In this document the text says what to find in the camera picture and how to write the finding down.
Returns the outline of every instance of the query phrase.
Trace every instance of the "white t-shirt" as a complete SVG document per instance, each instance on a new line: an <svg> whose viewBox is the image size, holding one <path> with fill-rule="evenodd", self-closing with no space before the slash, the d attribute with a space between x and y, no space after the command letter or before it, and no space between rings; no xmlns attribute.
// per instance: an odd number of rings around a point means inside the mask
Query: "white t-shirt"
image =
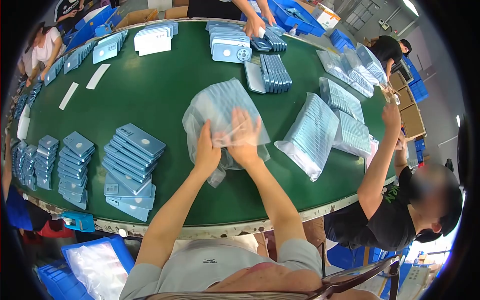
<svg viewBox="0 0 480 300"><path fill-rule="evenodd" d="M40 48L36 46L33 48L32 68L35 68L40 61L44 64L48 62L48 60L50 59L50 55L52 55L53 49L55 48L55 40L58 37L60 37L60 32L56 27L52 27L45 35L45 43L43 44L43 47ZM60 57L60 55L65 52L66 48L67 46L62 43L60 51L56 58Z"/></svg>
<svg viewBox="0 0 480 300"><path fill-rule="evenodd" d="M245 249L235 240L195 240L174 253L163 268L153 264L133 267L120 300L159 292L203 291L243 268L263 262L290 270L312 270L322 277L322 259L315 246L306 240L285 241L278 252L278 262Z"/></svg>

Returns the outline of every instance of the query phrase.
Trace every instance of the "white cap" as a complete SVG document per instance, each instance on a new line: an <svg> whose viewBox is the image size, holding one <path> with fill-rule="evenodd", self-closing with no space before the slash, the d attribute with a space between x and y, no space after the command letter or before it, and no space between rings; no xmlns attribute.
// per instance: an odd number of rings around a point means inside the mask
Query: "white cap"
<svg viewBox="0 0 480 300"><path fill-rule="evenodd" d="M123 229L123 228L120 228L120 229L119 229L119 234L120 234L120 236L121 236L122 238L126 238L126 237L128 236L127 231L126 231L125 229Z"/></svg>

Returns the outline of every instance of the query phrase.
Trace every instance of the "person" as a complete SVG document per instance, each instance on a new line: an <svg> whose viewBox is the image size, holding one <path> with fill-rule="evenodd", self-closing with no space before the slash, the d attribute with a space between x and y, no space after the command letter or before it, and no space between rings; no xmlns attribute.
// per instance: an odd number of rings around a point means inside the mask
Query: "person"
<svg viewBox="0 0 480 300"><path fill-rule="evenodd" d="M3 167L1 184L3 198L7 205L7 216L10 224L23 230L40 231L45 223L52 220L52 215L35 204L23 199L12 183L12 150L9 131L5 130L5 165Z"/></svg>
<svg viewBox="0 0 480 300"><path fill-rule="evenodd" d="M382 64L388 80L390 80L393 64L398 64L404 53L405 56L408 56L412 51L412 46L406 39L397 41L391 36L377 36L372 38L370 42L372 45L368 49Z"/></svg>
<svg viewBox="0 0 480 300"><path fill-rule="evenodd" d="M276 23L272 12L268 8L267 0L257 0L261 16L272 26ZM243 31L247 36L258 37L258 28L265 29L265 22L257 15L248 0L190 0L187 17L189 18L220 18L240 20L242 12L247 17Z"/></svg>
<svg viewBox="0 0 480 300"><path fill-rule="evenodd" d="M385 105L382 119L384 138L357 190L358 202L324 216L327 239L350 249L399 251L414 240L436 240L455 228L462 211L458 182L447 167L425 165L412 175L395 103ZM395 150L399 186L384 187Z"/></svg>
<svg viewBox="0 0 480 300"><path fill-rule="evenodd" d="M68 33L77 31L75 25L83 18L79 13L84 9L85 0L59 0L55 7L54 22L57 22L57 27Z"/></svg>
<svg viewBox="0 0 480 300"><path fill-rule="evenodd" d="M164 292L313 291L322 286L320 255L307 242L292 201L257 155L260 117L255 125L246 110L236 108L232 112L232 127L238 128L233 141L246 143L230 146L228 152L257 186L275 228L278 262L226 238L193 240L172 253L196 195L220 161L221 150L212 146L210 120L207 120L198 139L195 166L150 223L121 300ZM352 295L362 299L372 299L365 295L374 296L359 290L344 294Z"/></svg>
<svg viewBox="0 0 480 300"><path fill-rule="evenodd" d="M55 60L60 57L67 48L61 39L58 29L52 26L45 27L45 22L38 24L37 30L30 38L28 45L29 47L33 47L33 50L32 74L27 79L27 87L30 86L32 80L36 77L40 68L40 62L45 64L45 68L40 75L41 80L44 80L45 74L50 70Z"/></svg>

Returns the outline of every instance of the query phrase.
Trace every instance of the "white box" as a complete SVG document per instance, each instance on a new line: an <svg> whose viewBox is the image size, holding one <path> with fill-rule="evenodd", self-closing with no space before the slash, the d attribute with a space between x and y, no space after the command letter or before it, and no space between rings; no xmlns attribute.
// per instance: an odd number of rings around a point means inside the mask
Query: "white box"
<svg viewBox="0 0 480 300"><path fill-rule="evenodd" d="M338 21L340 21L340 17L334 13L333 10L321 4L317 4L317 7L315 7L312 12L312 16L326 30L326 36L330 36L332 34L335 25L338 23Z"/></svg>

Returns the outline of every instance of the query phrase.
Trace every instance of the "man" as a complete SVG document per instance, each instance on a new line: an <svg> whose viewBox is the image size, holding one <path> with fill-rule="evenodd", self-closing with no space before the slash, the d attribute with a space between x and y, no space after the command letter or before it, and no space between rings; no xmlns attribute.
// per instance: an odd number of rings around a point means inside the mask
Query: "man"
<svg viewBox="0 0 480 300"><path fill-rule="evenodd" d="M61 26L65 33L68 33L70 29L75 32L75 24L83 18L82 14L78 12L84 9L84 2L85 0L59 0L54 17L57 27Z"/></svg>
<svg viewBox="0 0 480 300"><path fill-rule="evenodd" d="M324 216L327 239L350 249L399 251L414 240L436 240L455 228L462 211L458 182L447 167L426 165L412 175L396 104L387 103L382 118L384 138L357 191L358 202ZM399 186L384 187L394 150Z"/></svg>
<svg viewBox="0 0 480 300"><path fill-rule="evenodd" d="M412 46L406 39L397 41L391 36L374 37L370 44L371 46L368 49L382 63L388 80L390 80L392 65L400 62L403 53L407 56L412 51Z"/></svg>

